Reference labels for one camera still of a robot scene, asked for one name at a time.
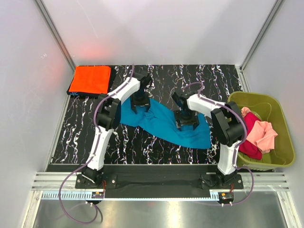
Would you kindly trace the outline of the blue t shirt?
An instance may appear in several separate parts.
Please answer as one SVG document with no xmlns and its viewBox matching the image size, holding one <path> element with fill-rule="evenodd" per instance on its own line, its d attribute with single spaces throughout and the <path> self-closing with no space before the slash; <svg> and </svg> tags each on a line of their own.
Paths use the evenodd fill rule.
<svg viewBox="0 0 304 228">
<path fill-rule="evenodd" d="M 130 98 L 127 99 L 121 106 L 120 123 L 132 127 L 139 126 L 160 139 L 182 147 L 211 148 L 210 129 L 203 114 L 198 114 L 199 125 L 195 129 L 186 125 L 178 130 L 172 110 L 154 99 L 150 99 L 150 104 L 148 111 L 144 107 L 137 107 L 135 113 L 131 109 Z"/>
</svg>

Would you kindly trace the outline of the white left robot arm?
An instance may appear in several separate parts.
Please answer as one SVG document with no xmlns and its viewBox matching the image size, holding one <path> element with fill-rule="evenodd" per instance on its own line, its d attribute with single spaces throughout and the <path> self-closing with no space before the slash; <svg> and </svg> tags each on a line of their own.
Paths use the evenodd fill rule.
<svg viewBox="0 0 304 228">
<path fill-rule="evenodd" d="M 121 120 L 122 104 L 129 99 L 131 110 L 137 114 L 137 107 L 149 111 L 151 107 L 148 93 L 145 91 L 152 77 L 148 72 L 132 73 L 115 90 L 100 94 L 100 102 L 94 112 L 95 137 L 90 155 L 81 174 L 92 188 L 98 188 L 102 182 L 105 152 L 114 129 Z"/>
</svg>

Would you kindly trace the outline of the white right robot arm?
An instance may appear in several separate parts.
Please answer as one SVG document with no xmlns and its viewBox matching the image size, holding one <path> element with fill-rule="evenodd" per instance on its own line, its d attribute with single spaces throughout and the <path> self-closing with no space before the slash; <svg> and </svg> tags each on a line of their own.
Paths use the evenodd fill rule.
<svg viewBox="0 0 304 228">
<path fill-rule="evenodd" d="M 199 125 L 198 114 L 212 120 L 212 135 L 220 143 L 220 158 L 214 177 L 204 180 L 205 185 L 227 188 L 237 176 L 237 155 L 239 146 L 247 138 L 247 126 L 241 111 L 235 102 L 217 102 L 200 94 L 171 95 L 179 110 L 174 111 L 176 127 L 179 131 L 184 126 L 196 129 Z"/>
</svg>

